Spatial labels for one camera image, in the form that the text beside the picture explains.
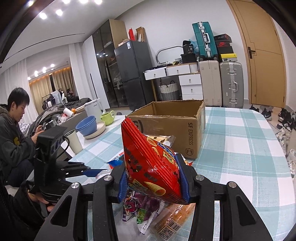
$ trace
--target beige suitcase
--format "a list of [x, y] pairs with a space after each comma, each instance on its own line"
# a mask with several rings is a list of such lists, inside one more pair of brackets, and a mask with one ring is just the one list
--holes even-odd
[[202, 92], [206, 106], [222, 106], [222, 89], [219, 62], [207, 60], [199, 62], [202, 78]]

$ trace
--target curtain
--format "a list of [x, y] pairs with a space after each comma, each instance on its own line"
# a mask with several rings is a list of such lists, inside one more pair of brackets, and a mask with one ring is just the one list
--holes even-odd
[[92, 98], [84, 69], [80, 43], [69, 44], [71, 67], [79, 98]]
[[56, 90], [62, 89], [62, 91], [65, 93], [65, 96], [67, 95], [67, 89], [70, 89], [75, 93], [71, 67], [60, 69], [52, 73], [52, 78]]
[[[28, 82], [27, 62], [26, 59], [16, 63], [0, 75], [0, 100], [1, 103], [7, 104], [8, 96], [15, 87], [22, 87], [29, 95], [32, 102], [32, 95]], [[31, 123], [36, 120], [38, 113], [35, 105], [30, 103], [25, 110], [21, 122]]]
[[50, 94], [52, 92], [52, 86], [50, 83], [49, 75], [43, 76], [37, 80], [32, 81], [30, 84], [31, 93], [33, 96], [33, 101], [38, 114], [40, 114], [43, 109], [43, 99], [42, 97]]

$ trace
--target hand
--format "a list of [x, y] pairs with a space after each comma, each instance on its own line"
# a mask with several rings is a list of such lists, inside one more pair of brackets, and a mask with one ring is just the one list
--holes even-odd
[[32, 139], [32, 141], [34, 142], [34, 144], [36, 144], [36, 142], [37, 142], [37, 137], [38, 137], [42, 132], [44, 132], [44, 131], [39, 131], [38, 133], [35, 133], [35, 135], [33, 135], [33, 136], [31, 137], [31, 139]]
[[35, 133], [39, 133], [41, 131], [42, 126], [38, 126]]
[[[49, 202], [46, 201], [46, 200], [42, 197], [42, 194], [41, 194], [41, 193], [32, 194], [32, 193], [29, 193], [29, 191], [28, 191], [28, 196], [29, 196], [29, 198], [30, 198], [33, 202], [37, 202], [37, 203], [42, 202], [42, 203], [44, 203], [44, 204], [49, 204]], [[51, 206], [48, 206], [48, 207], [47, 207], [47, 211], [51, 212], [51, 211], [53, 210], [53, 208], [54, 208], [54, 205], [55, 205], [55, 204], [53, 204], [53, 205], [51, 205]]]

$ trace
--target white paper cup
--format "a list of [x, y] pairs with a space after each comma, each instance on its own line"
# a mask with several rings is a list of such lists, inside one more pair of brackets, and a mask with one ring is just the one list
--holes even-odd
[[68, 117], [72, 117], [72, 115], [74, 114], [71, 110], [69, 110], [68, 108], [65, 108], [63, 111]]
[[68, 132], [67, 134], [65, 134], [65, 137], [67, 137], [70, 141], [70, 148], [72, 149], [72, 151], [75, 154], [78, 154], [79, 152], [81, 152], [83, 150], [82, 145], [78, 139], [77, 133], [75, 130], [72, 130], [70, 132]]

